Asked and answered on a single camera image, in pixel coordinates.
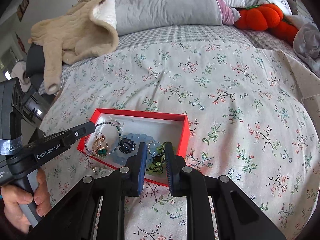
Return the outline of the person's left hand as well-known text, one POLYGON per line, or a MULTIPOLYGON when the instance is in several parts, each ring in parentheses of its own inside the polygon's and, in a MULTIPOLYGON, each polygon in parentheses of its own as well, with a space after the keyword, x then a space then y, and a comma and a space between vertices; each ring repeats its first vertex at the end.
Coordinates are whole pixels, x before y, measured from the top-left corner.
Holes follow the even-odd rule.
POLYGON ((37 182, 39 186, 33 196, 14 185, 1 187, 3 198, 1 213, 4 215, 4 221, 23 235, 28 234, 30 222, 22 212, 20 204, 27 205, 34 201, 37 205, 36 212, 40 217, 45 216, 52 209, 46 175, 41 168, 38 169, 37 182))

